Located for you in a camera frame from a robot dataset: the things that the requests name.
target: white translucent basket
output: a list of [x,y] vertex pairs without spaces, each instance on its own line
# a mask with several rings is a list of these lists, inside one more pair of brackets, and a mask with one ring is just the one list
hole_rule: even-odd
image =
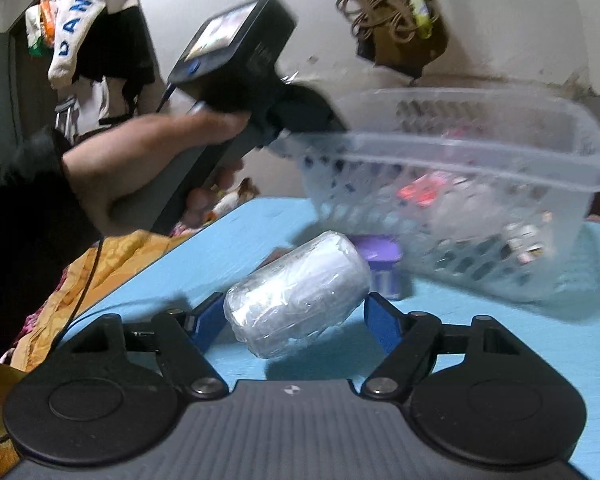
[[389,234],[410,270],[513,301],[551,293],[594,193],[600,124],[560,98],[398,89],[337,103],[351,132],[292,156],[325,229]]

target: white cylindrical package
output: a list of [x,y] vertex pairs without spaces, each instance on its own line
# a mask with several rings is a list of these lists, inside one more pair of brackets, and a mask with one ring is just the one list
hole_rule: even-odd
[[224,315],[238,341],[269,359],[343,322],[369,292],[371,271],[353,244],[325,232],[232,286]]

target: display screen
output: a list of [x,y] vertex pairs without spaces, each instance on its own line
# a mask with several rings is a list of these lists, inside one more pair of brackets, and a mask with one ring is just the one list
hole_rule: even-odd
[[190,50],[187,61],[194,57],[201,56],[207,52],[212,52],[218,48],[224,48],[231,45],[238,31],[247,21],[249,15],[256,8],[257,3],[232,10],[224,16],[211,20],[202,32],[196,44]]

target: brown cord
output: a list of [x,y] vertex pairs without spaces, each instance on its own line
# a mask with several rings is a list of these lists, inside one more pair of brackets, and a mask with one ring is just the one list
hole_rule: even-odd
[[[360,8],[349,9],[352,1]],[[439,14],[431,2],[427,5],[432,12],[431,23],[434,23]],[[351,33],[356,38],[368,40],[376,28],[388,26],[395,43],[409,43],[418,30],[410,0],[338,0],[336,8],[351,22]]]

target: black cloth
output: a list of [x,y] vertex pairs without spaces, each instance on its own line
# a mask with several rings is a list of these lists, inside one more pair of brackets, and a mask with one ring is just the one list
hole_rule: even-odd
[[93,81],[126,79],[122,95],[127,115],[133,115],[142,87],[155,82],[152,50],[139,7],[100,13],[78,51],[74,80],[79,76]]
[[0,356],[99,234],[62,170],[66,139],[46,129],[0,168]]

